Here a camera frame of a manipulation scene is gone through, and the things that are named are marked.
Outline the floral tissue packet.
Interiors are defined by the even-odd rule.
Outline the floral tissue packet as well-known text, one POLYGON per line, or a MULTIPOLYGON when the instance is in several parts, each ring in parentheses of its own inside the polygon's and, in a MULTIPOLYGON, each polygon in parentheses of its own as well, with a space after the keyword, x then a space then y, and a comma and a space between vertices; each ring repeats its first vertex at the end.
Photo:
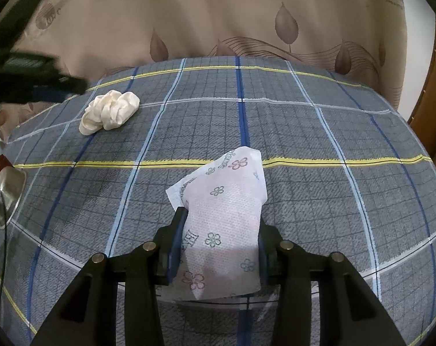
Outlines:
POLYGON ((188 211, 178 272, 167 301, 206 301, 260 290, 259 225, 267 200, 260 151, 242 146, 167 189, 188 211))

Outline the cream satin scrunchie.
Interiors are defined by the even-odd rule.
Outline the cream satin scrunchie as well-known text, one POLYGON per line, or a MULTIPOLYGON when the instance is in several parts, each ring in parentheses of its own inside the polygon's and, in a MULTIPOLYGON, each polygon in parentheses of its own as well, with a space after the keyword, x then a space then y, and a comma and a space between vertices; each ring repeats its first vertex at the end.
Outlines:
POLYGON ((114 130, 125 124, 140 108, 140 99, 131 91, 110 90, 98 95, 86 107, 78 130, 84 136, 97 131, 114 130))

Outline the grey plaid bed sheet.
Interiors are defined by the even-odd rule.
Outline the grey plaid bed sheet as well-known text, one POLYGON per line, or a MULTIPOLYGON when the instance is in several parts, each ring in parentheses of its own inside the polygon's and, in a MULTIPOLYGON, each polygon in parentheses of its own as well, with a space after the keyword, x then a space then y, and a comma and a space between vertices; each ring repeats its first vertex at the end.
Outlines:
POLYGON ((306 251, 340 251, 408 345, 436 325, 436 167, 403 117, 372 89, 275 59, 155 63, 99 79, 16 128, 5 156, 26 173, 0 229, 0 324, 28 345, 83 264, 121 255, 173 217, 166 191, 241 145, 262 153, 263 219, 306 251), (82 135, 110 90, 140 108, 82 135))

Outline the beige leaf print curtain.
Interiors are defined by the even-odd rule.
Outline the beige leaf print curtain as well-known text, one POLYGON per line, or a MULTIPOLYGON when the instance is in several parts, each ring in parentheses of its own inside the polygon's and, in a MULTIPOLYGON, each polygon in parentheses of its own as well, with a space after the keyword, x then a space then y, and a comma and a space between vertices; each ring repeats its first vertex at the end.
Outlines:
POLYGON ((183 57, 261 56, 334 71, 398 106, 403 0, 44 0, 18 48, 95 80, 183 57))

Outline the steel bowl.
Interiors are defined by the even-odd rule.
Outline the steel bowl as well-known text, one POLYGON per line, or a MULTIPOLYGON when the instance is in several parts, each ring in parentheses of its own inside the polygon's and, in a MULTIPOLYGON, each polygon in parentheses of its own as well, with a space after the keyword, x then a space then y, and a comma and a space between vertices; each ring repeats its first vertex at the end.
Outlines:
POLYGON ((0 229, 4 229, 16 213, 25 185, 23 170, 6 166, 0 171, 0 229))

